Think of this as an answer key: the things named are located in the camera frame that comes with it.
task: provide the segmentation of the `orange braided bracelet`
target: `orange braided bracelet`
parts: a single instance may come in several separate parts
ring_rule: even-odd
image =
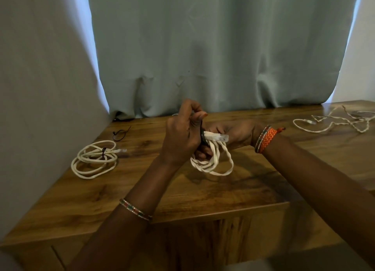
[[[263,150],[266,148],[267,145],[269,145],[269,143],[271,142],[271,140],[274,138],[274,136],[279,133],[279,132],[282,132],[283,130],[285,130],[284,127],[280,127],[278,128],[277,130],[275,130],[274,128],[270,127],[267,132],[265,133],[265,135],[263,136],[263,139],[261,140],[261,143],[259,145],[259,148],[258,148],[258,153],[263,153]]]

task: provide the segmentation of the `tangled cable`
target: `tangled cable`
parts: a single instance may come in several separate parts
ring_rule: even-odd
[[[106,147],[99,147],[97,144],[100,143],[112,143],[113,147],[111,149],[107,149]],[[86,152],[89,148],[94,148],[94,150]],[[94,179],[98,177],[99,175],[102,175],[104,173],[107,173],[108,171],[114,169],[117,165],[117,153],[119,152],[125,152],[126,149],[116,149],[116,143],[114,141],[97,141],[96,143],[92,143],[90,145],[85,146],[83,149],[81,149],[77,157],[73,159],[71,164],[71,169],[78,177],[82,179]],[[94,163],[94,164],[102,164],[101,167],[96,168],[91,171],[80,171],[77,169],[77,165],[80,162],[84,163]],[[103,170],[108,164],[112,164],[112,166],[102,172],[98,172]]]
[[[201,172],[208,172],[210,174],[217,175],[217,176],[225,176],[225,175],[228,175],[232,172],[234,163],[233,163],[233,160],[232,160],[232,156],[227,149],[227,144],[224,141],[215,141],[215,140],[209,139],[209,138],[214,138],[215,135],[220,135],[220,134],[215,134],[215,133],[211,133],[211,132],[204,132],[204,136],[206,137],[206,142],[208,142],[208,144],[210,145],[210,148],[211,148],[212,153],[213,153],[213,156],[211,157],[211,159],[209,161],[207,161],[207,160],[200,161],[200,160],[197,160],[195,158],[195,155],[193,155],[190,158],[190,162],[193,165],[193,167],[195,167],[196,169],[198,169]],[[232,167],[227,172],[225,172],[224,174],[220,174],[220,173],[217,173],[217,172],[213,171],[216,168],[216,166],[218,166],[218,164],[219,164],[219,158],[220,158],[219,145],[221,145],[223,150],[226,152],[226,154],[229,158],[229,162],[232,165]]]
[[[347,118],[343,118],[343,117],[336,117],[336,116],[332,116],[332,113],[337,109],[337,108],[344,108],[344,111],[345,113],[350,116],[354,121],[350,121],[349,119]],[[329,130],[332,126],[335,126],[335,125],[351,125],[354,129],[356,129],[358,132],[360,133],[364,133],[366,131],[368,131],[368,129],[370,128],[370,121],[372,119],[375,118],[375,112],[371,112],[371,111],[355,111],[355,113],[372,113],[374,114],[374,116],[372,117],[354,117],[352,116],[345,108],[345,106],[340,106],[340,107],[336,107],[334,108],[327,116],[315,116],[315,115],[311,115],[311,117],[315,120],[315,121],[311,121],[311,120],[306,120],[306,119],[294,119],[293,120],[293,124],[301,129],[301,130],[304,130],[306,132],[310,132],[310,133],[321,133],[321,132],[325,132],[327,130]],[[331,122],[330,125],[328,127],[326,127],[325,129],[323,130],[320,130],[320,131],[310,131],[308,129],[305,129],[305,128],[302,128],[300,126],[298,126],[296,124],[296,121],[303,121],[303,122],[307,122],[309,124],[312,124],[312,125],[316,125],[317,123],[327,119],[327,118],[334,118],[334,119],[341,119],[341,120],[345,120],[346,122],[345,123],[336,123],[336,122]],[[366,122],[366,128],[363,129],[363,130],[360,130],[359,128],[357,128],[355,126],[356,123],[360,123],[360,122]]]

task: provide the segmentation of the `wooden table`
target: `wooden table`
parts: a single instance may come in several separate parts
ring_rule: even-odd
[[[354,101],[212,113],[207,120],[260,118],[274,127],[285,126],[284,135],[373,193],[375,122],[364,134],[350,126],[312,134],[292,124],[295,118],[322,116],[339,105],[349,111],[375,111],[374,102]],[[344,115],[341,109],[338,114]],[[111,123],[97,141],[132,126],[118,142],[128,150],[119,156],[118,166],[94,180],[82,180],[68,169],[7,235],[2,249],[26,270],[63,270],[157,156],[166,118]],[[232,158],[234,170],[223,177],[183,165],[156,210],[131,270],[207,270],[342,241],[252,147],[232,151]],[[228,167],[223,158],[218,171]]]

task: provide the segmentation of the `wall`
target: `wall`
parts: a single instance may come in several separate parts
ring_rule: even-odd
[[[361,0],[332,102],[375,101],[375,0]]]
[[[110,121],[80,19],[75,0],[0,0],[0,239]]]

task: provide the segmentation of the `curtain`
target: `curtain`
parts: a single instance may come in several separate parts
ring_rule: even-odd
[[[325,102],[355,0],[89,0],[111,111],[173,114]]]

